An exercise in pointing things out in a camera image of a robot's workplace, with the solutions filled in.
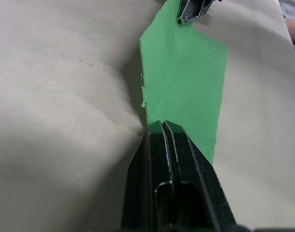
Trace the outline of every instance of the beige fabric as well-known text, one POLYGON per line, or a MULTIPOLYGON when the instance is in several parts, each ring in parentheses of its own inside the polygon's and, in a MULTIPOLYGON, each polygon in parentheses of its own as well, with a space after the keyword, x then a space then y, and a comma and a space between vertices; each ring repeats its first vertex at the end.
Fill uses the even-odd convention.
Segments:
MULTIPOLYGON (((160 7, 0 1, 0 232, 119 227, 142 130, 138 39, 160 7)), ((280 7, 215 2, 196 27, 230 47, 215 169, 233 213, 295 226, 295 54, 280 7)))

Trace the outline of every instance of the cloth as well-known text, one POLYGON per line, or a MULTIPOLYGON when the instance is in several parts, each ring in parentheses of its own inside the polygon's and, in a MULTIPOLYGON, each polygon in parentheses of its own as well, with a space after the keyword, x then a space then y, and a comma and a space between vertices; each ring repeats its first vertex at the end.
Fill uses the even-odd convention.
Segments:
POLYGON ((212 163, 228 48, 179 26, 180 0, 168 0, 140 39, 143 105, 148 124, 168 120, 185 129, 212 163))
POLYGON ((295 0, 279 0, 279 3, 286 18, 295 19, 295 0))

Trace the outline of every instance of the black clamp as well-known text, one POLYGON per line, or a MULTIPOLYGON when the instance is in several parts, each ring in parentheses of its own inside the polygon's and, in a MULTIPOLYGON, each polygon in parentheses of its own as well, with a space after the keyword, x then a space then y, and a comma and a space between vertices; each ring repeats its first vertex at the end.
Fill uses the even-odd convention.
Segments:
POLYGON ((151 232, 244 229, 236 225, 212 165, 183 128, 168 121, 146 131, 130 164, 121 227, 151 232))
POLYGON ((181 0, 177 15, 178 24, 185 24, 205 15, 214 1, 216 0, 181 0))

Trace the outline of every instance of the clamp jaw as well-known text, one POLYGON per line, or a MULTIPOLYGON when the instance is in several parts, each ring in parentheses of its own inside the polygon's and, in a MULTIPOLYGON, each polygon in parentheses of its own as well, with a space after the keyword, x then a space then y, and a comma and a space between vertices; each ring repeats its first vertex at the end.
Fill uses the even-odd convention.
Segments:
POLYGON ((128 169, 121 228, 225 232, 232 226, 237 225, 212 165, 182 127, 155 122, 128 169))
POLYGON ((214 1, 216 0, 181 0, 177 15, 178 24, 185 24, 205 15, 214 1))

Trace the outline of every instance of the fabric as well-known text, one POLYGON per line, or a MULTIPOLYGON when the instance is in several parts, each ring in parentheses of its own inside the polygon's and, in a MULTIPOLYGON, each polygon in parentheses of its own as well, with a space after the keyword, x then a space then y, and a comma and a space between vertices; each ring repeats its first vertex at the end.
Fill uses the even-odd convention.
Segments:
POLYGON ((182 126, 212 163, 227 47, 179 26, 180 0, 168 0, 140 39, 143 106, 148 123, 168 120, 182 126))
POLYGON ((286 18, 295 19, 295 0, 279 0, 279 3, 286 18))

